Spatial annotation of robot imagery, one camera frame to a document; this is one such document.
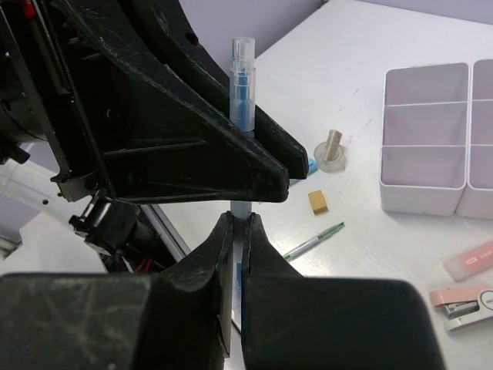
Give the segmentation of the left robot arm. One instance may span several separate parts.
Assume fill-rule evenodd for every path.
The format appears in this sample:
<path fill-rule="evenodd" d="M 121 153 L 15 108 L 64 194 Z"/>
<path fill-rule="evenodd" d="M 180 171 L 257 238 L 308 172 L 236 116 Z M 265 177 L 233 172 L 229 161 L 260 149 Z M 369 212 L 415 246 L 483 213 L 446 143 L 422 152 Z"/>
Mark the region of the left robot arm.
<path fill-rule="evenodd" d="M 1 161 L 47 142 L 55 198 L 85 200 L 69 226 L 101 254 L 160 269 L 143 204 L 281 203 L 306 150 L 257 106 L 255 40 L 230 68 L 178 1 L 3 1 Z"/>

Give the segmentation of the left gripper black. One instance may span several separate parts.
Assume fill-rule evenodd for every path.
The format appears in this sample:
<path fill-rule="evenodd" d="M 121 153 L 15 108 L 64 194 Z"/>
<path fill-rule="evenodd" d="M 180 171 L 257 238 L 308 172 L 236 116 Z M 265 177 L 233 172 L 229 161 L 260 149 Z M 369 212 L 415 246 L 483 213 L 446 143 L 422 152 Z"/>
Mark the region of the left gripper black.
<path fill-rule="evenodd" d="M 67 200 L 98 192 L 88 159 L 78 154 L 79 136 L 70 79 L 61 50 L 61 4 L 64 1 L 3 1 L 1 97 L 5 135 L 49 143 L 59 171 L 49 177 Z"/>

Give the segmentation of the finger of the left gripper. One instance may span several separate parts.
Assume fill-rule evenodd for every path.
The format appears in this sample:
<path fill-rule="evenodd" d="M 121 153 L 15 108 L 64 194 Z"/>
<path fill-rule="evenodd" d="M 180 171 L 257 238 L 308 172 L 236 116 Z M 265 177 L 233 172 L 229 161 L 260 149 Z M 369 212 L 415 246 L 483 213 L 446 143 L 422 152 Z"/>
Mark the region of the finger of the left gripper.
<path fill-rule="evenodd" d="M 133 28 L 130 2 L 61 4 L 87 172 L 135 204 L 285 201 L 287 168 L 154 56 Z"/>
<path fill-rule="evenodd" d="M 129 3 L 133 28 L 154 56 L 168 65 L 214 108 L 229 113 L 230 81 L 201 45 L 178 1 L 135 0 Z M 255 111 L 255 139 L 283 164 L 290 179 L 304 179 L 307 151 L 260 107 Z"/>

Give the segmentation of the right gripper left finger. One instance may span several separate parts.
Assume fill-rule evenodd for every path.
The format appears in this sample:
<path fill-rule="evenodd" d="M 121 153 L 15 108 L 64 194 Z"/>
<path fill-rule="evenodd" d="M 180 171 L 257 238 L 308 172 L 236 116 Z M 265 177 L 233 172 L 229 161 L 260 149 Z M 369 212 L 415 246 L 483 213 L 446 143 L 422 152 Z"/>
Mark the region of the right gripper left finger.
<path fill-rule="evenodd" d="M 8 274 L 3 369 L 221 369 L 233 218 L 161 273 Z"/>

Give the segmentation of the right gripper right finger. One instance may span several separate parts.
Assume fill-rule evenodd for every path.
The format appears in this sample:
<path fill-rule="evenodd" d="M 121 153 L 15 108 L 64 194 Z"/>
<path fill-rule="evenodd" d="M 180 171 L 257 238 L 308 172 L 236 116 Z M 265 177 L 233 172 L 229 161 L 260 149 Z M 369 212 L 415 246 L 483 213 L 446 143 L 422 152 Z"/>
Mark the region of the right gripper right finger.
<path fill-rule="evenodd" d="M 241 337 L 248 369 L 443 369 L 428 310 L 401 280 L 305 277 L 246 224 Z"/>

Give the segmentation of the clear pen cap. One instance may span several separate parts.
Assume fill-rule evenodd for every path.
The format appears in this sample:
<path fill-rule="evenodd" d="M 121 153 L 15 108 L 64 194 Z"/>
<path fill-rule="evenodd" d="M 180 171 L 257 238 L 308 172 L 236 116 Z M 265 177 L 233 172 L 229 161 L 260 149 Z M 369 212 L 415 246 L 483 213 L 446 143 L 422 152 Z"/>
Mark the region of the clear pen cap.
<path fill-rule="evenodd" d="M 235 74 L 252 72 L 255 69 L 255 39 L 238 37 L 232 41 L 231 72 Z"/>

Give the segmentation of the blue highlighter pen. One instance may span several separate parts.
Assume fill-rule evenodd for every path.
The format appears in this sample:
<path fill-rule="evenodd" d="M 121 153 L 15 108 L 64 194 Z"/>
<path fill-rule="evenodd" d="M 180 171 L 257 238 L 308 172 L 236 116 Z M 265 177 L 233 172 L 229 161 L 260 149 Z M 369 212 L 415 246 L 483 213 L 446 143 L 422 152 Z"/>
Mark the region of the blue highlighter pen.
<path fill-rule="evenodd" d="M 234 59 L 230 73 L 230 120 L 249 138 L 254 137 L 255 113 L 255 59 Z M 252 203 L 231 201 L 234 216 L 233 237 L 233 320 L 241 326 L 241 265 L 243 237 L 247 219 L 251 215 Z"/>

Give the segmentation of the green gel pen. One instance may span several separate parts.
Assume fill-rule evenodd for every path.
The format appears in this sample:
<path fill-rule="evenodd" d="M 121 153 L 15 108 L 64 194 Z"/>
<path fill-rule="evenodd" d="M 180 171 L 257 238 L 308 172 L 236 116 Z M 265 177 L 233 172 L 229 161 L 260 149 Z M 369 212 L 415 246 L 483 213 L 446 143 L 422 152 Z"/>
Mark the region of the green gel pen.
<path fill-rule="evenodd" d="M 336 233 L 338 233 L 340 230 L 342 230 L 344 228 L 344 226 L 345 226 L 345 223 L 341 222 L 339 224 L 336 224 L 336 225 L 320 232 L 316 236 L 312 237 L 309 240 L 306 240 L 305 242 L 303 242 L 299 246 L 295 247 L 293 250 L 285 253 L 285 255 L 283 256 L 284 260 L 285 261 L 292 261 L 292 260 L 298 258 L 299 256 L 301 256 L 302 254 L 307 253 L 312 248 L 316 247 L 317 245 L 321 244 L 325 240 L 334 236 Z"/>

